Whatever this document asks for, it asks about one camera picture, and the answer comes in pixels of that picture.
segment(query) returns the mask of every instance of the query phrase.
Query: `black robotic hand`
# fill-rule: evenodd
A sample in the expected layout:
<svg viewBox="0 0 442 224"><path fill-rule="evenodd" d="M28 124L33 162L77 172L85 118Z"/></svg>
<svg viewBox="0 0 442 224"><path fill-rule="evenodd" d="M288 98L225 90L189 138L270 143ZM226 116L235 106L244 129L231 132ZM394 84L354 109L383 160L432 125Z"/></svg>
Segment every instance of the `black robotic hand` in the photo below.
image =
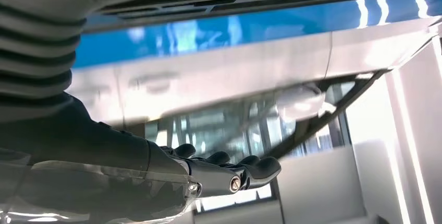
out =
<svg viewBox="0 0 442 224"><path fill-rule="evenodd" d="M199 197L227 195L239 190L255 189L270 183L281 171L277 159L266 157L260 159L251 155L238 164L230 164L226 152L219 151L208 158L192 158L195 148L184 144L176 149L162 149L177 162L183 164L199 184Z"/></svg>

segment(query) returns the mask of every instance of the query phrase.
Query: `metal frame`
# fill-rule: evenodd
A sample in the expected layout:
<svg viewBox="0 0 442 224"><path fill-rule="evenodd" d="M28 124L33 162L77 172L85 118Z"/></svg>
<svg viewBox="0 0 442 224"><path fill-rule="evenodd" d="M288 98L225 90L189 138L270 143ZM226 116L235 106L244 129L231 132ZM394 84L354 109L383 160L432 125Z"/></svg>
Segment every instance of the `metal frame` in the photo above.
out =
<svg viewBox="0 0 442 224"><path fill-rule="evenodd" d="M338 87L334 86L332 89L333 89L333 93L336 94L338 98L343 97L342 88L338 88ZM332 141L334 141L336 143L336 146L345 146L345 145L351 144L350 134L348 131L347 115L346 115L345 111L343 111L341 114L339 114L335 120L332 120L329 123L329 126L330 125L332 125L332 126L339 125L339 127L336 127L336 129L339 130L339 136L335 137L338 140L333 140L333 135L332 135Z"/></svg>
<svg viewBox="0 0 442 224"><path fill-rule="evenodd" d="M317 131L319 131L330 121L343 113L348 106L350 106L357 98L359 98L361 94L363 94L378 78L380 78L386 72L389 72L389 70L379 70L375 72L370 79L357 80L354 87L342 98L342 100L338 101L338 103L336 104L336 110L332 114L325 113L319 118L301 121L299 123L299 125L301 126L299 128L297 126L297 130L292 135L287 137L277 147L267 152L264 156L281 158L290 150L293 150L304 143Z"/></svg>

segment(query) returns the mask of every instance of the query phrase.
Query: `robotic hand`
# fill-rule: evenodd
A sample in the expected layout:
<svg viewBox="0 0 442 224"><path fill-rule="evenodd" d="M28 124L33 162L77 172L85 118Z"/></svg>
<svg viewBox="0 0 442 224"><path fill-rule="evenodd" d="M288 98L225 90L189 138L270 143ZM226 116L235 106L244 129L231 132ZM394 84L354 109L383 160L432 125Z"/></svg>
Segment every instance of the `robotic hand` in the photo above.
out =
<svg viewBox="0 0 442 224"><path fill-rule="evenodd" d="M175 150L162 147L175 161L182 164L189 175L198 183L194 190L199 197L227 195L239 190L256 189L270 183L281 171L281 166L275 158L260 159L251 155L238 164L229 164L230 157L226 152L219 151L207 159L192 158L195 149L190 144L184 144Z"/></svg>
<svg viewBox="0 0 442 224"><path fill-rule="evenodd" d="M249 156L238 164L229 164L225 152L190 158L190 144L158 147L92 121L74 101L49 117L0 125L1 218L164 222L197 197L258 188L281 170L271 157Z"/></svg>

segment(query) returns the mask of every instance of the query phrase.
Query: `glossy white surface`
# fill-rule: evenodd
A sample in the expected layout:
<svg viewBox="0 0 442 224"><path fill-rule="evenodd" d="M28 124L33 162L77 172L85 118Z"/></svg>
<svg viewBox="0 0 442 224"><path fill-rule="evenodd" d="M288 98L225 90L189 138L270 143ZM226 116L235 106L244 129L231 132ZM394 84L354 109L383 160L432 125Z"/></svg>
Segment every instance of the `glossy white surface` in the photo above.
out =
<svg viewBox="0 0 442 224"><path fill-rule="evenodd" d="M74 70L68 92L86 102L94 120L156 119L283 85L397 65L426 41L437 19Z"/></svg>
<svg viewBox="0 0 442 224"><path fill-rule="evenodd" d="M69 93L96 99L87 105L95 120L115 121L123 114L126 120L155 119L173 110L321 79L329 50L329 33L325 33L174 58L140 59L75 70ZM101 87L112 99L97 98ZM121 111L119 117L116 108Z"/></svg>
<svg viewBox="0 0 442 224"><path fill-rule="evenodd" d="M438 18L391 23L333 32L327 77L397 65L414 54L429 38L428 26Z"/></svg>
<svg viewBox="0 0 442 224"><path fill-rule="evenodd" d="M280 117L286 121L299 121L317 116L325 102L325 93L318 88L297 86L281 93L276 101Z"/></svg>
<svg viewBox="0 0 442 224"><path fill-rule="evenodd" d="M286 223L328 224L365 216L351 146L280 162L278 186Z"/></svg>

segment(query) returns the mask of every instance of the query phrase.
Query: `blue panel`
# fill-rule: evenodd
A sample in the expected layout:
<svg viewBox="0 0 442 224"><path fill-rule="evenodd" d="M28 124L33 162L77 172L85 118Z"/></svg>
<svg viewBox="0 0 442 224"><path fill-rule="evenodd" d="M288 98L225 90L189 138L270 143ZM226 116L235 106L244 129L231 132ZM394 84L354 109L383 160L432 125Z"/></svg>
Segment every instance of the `blue panel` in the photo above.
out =
<svg viewBox="0 0 442 224"><path fill-rule="evenodd" d="M442 0L357 0L84 35L75 68L442 15Z"/></svg>

